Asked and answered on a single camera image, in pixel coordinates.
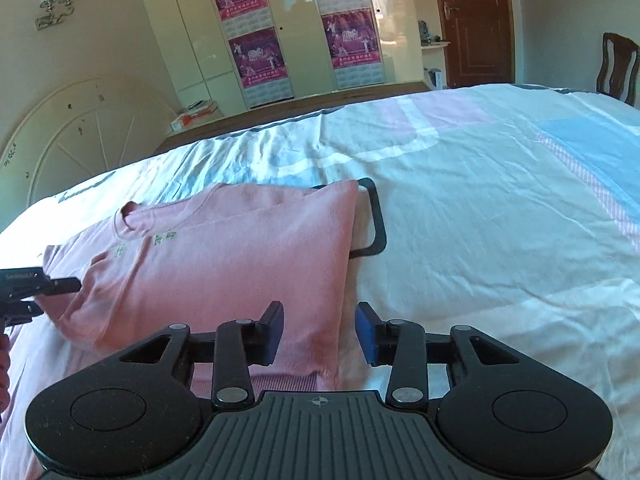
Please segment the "person left hand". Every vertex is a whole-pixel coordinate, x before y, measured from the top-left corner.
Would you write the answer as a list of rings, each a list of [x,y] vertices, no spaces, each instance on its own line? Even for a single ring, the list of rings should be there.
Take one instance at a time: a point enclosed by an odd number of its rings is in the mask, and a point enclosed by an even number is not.
[[[10,341],[6,334],[0,337],[0,412],[3,412],[9,405],[10,394],[10,378],[9,367],[10,360]]]

